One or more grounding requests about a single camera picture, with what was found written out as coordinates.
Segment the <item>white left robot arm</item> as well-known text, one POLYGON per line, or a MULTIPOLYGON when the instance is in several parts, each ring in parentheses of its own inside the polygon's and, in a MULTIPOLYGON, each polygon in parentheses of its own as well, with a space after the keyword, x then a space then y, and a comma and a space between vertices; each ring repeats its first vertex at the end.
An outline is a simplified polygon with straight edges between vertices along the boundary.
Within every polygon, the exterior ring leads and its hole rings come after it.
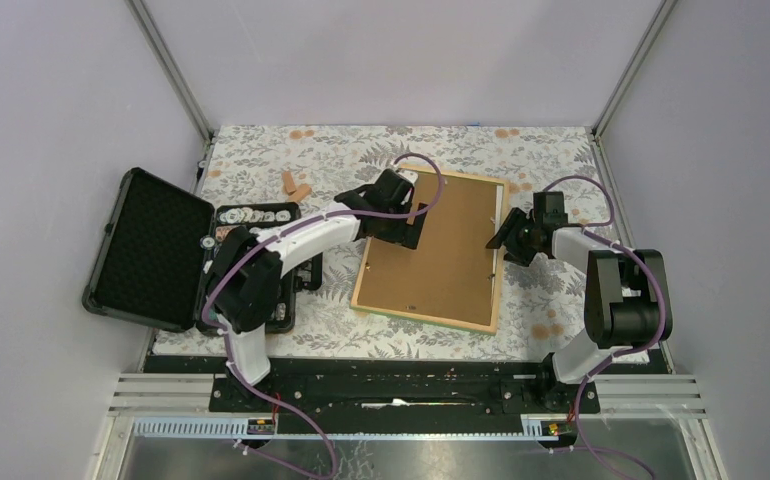
POLYGON ((418 173, 389 168, 371 184, 340 193, 321 211, 254 234, 227 234, 206 273, 202 321, 219 331, 228 367, 238 378, 233 398, 249 411, 270 401, 266 323, 282 279, 335 246, 373 237, 414 249, 429 205, 412 206, 418 173))

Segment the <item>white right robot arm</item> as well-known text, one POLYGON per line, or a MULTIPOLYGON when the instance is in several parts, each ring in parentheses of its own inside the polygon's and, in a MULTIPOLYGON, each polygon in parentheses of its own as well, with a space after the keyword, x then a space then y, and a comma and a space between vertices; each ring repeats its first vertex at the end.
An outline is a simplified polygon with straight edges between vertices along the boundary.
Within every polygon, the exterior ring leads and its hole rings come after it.
POLYGON ((558 191, 534 194, 528 211, 511 209, 486 247, 522 267, 543 254, 585 276, 583 330, 547 355, 529 384, 530 397, 544 410, 576 408, 594 376, 672 331, 662 254, 631 250, 574 225, 558 191))

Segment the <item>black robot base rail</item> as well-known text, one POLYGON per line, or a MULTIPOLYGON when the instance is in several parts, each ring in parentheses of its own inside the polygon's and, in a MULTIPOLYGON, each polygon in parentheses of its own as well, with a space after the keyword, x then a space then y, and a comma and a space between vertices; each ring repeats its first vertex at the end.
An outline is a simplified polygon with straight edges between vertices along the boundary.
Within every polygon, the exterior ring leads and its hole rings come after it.
POLYGON ((563 413, 565 423, 576 408, 563 406, 553 411, 529 395, 541 362, 467 362, 424 360, 335 360, 273 358, 270 373, 256 384, 257 394, 234 379, 220 357, 152 356, 144 370, 150 374, 209 374, 224 376, 230 385, 276 408, 292 412, 313 425, 305 408, 315 401, 379 401, 404 399, 410 402, 478 400, 504 405, 518 413, 532 407, 539 413, 563 413))

